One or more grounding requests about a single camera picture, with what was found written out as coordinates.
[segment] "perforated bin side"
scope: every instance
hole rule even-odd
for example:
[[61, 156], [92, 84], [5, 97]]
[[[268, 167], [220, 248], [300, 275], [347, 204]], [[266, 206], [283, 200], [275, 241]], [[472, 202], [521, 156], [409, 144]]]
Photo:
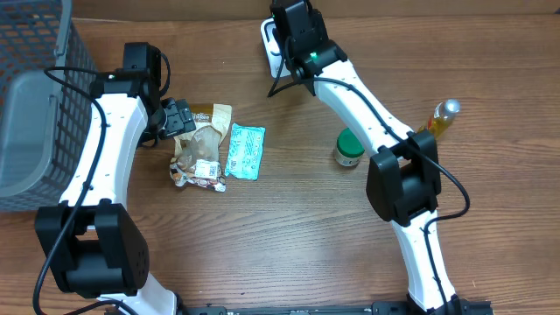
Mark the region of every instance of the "perforated bin side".
[[[43, 69], [55, 63], [57, 66], [95, 70], [95, 64], [74, 24], [60, 24], [61, 17], [70, 14], [63, 13], [63, 10], [71, 10], [71, 5], [67, 5], [70, 3], [63, 1], [63, 7], [58, 0], [0, 2], [0, 115], [7, 87], [19, 72]], [[66, 46], [57, 46], [61, 34], [65, 33], [68, 34]], [[93, 79], [92, 74], [64, 73], [65, 81], [86, 91]], [[42, 177], [29, 189], [1, 198], [0, 211], [33, 210], [56, 205], [74, 175], [88, 135], [91, 103], [55, 82], [52, 88], [54, 93], [49, 101], [58, 104], [58, 107], [50, 163]]]

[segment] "green lid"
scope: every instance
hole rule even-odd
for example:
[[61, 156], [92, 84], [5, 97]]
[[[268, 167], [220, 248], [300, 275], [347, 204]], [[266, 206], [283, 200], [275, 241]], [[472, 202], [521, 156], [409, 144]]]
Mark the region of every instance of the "green lid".
[[358, 138], [346, 128], [340, 132], [339, 139], [336, 142], [339, 152], [347, 158], [357, 158], [364, 154], [364, 147], [361, 146]]

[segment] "bottle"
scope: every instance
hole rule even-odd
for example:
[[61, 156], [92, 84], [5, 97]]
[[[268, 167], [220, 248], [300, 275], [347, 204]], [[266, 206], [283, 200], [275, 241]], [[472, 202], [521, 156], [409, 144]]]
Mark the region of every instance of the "bottle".
[[334, 150], [334, 159], [342, 166], [355, 166], [360, 162], [361, 156], [364, 155], [364, 148], [361, 146], [358, 138], [346, 128], [340, 132], [336, 141], [336, 149]]
[[428, 130], [436, 139], [441, 137], [444, 132], [452, 125], [455, 116], [461, 110], [461, 103], [454, 99], [440, 102], [436, 106], [434, 115], [428, 119], [428, 122], [420, 127], [418, 132]]

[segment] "basket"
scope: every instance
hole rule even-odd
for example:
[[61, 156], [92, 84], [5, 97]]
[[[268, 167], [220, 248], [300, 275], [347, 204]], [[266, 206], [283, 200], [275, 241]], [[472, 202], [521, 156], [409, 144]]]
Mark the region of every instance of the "basket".
[[[95, 70], [71, 16], [71, 0], [0, 1], [0, 211], [58, 204], [80, 160], [91, 103], [42, 71]], [[94, 79], [56, 75], [86, 91]]]

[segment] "blue packet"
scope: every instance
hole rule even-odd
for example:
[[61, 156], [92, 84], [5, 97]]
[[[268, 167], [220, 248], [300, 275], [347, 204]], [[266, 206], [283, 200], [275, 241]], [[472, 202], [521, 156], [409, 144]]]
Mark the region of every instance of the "blue packet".
[[264, 143], [263, 127], [243, 127], [234, 123], [229, 141], [226, 176], [234, 175], [238, 179], [259, 177]]

